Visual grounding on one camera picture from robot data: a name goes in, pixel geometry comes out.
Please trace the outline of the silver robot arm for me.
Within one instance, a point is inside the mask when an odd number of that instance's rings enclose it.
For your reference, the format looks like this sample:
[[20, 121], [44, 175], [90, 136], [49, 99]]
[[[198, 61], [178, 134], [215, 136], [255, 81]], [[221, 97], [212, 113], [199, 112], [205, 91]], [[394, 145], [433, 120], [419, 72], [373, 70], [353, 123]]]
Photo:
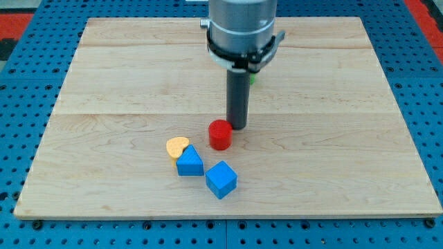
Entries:
[[275, 56], [285, 31], [273, 33], [277, 0], [209, 0], [207, 49], [234, 73], [258, 73]]

